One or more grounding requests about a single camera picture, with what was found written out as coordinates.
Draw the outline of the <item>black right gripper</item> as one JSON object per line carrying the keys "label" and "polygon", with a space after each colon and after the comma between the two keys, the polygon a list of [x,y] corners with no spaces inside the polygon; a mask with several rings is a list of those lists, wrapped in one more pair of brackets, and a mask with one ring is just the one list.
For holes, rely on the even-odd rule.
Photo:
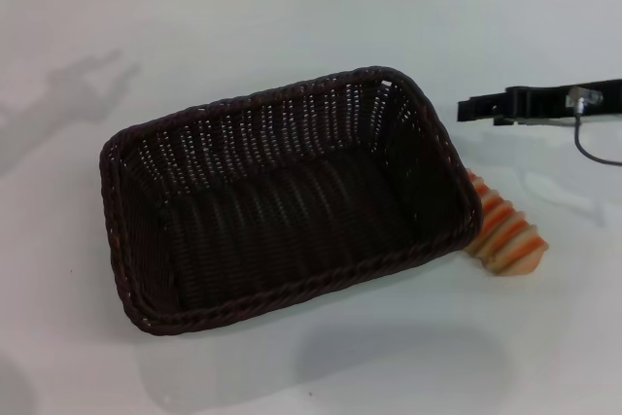
{"label": "black right gripper", "polygon": [[457,122],[492,120],[494,126],[621,114],[621,80],[576,85],[514,86],[458,103]]}

